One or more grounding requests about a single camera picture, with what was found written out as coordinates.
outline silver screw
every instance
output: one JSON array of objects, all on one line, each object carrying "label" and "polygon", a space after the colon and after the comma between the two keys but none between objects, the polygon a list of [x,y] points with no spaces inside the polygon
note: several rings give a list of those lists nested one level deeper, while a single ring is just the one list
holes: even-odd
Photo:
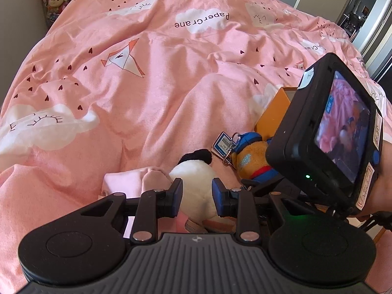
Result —
[{"label": "silver screw", "polygon": [[148,231],[138,231],[135,232],[132,237],[136,240],[136,241],[148,241],[152,238],[152,234]]},{"label": "silver screw", "polygon": [[247,242],[256,241],[259,237],[260,235],[253,231],[242,232],[240,235],[240,238]]}]

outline blue button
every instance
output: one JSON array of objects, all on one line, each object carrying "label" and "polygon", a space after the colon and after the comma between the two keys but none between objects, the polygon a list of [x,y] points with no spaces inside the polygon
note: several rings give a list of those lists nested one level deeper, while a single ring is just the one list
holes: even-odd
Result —
[{"label": "blue button", "polygon": [[378,165],[380,163],[380,153],[378,150],[373,151],[373,163]]}]

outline light blue patch on plush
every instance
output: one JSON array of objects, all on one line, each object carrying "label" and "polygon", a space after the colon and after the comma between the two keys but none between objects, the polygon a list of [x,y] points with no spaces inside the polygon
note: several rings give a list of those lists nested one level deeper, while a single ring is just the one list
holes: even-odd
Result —
[{"label": "light blue patch on plush", "polygon": [[238,168],[243,168],[245,167],[248,163],[250,163],[250,154],[245,155],[244,158],[240,161],[239,167]]}]

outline person's hand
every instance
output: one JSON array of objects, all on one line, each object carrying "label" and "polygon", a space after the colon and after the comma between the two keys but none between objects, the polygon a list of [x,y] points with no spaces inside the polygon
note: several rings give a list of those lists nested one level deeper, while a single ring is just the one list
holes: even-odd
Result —
[{"label": "person's hand", "polygon": [[392,212],[392,144],[387,141],[383,141],[378,178],[358,219],[378,211]]}]

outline pink bedding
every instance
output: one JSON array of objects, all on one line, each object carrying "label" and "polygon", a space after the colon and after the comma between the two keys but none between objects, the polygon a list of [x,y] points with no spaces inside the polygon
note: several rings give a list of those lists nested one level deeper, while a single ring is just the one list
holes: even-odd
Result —
[{"label": "pink bedding", "polygon": [[22,237],[97,200],[106,173],[169,172],[221,131],[251,131],[279,86],[297,86],[326,52],[375,98],[392,141],[391,105],[334,23],[278,0],[70,2],[1,110],[0,293],[26,282]]}]

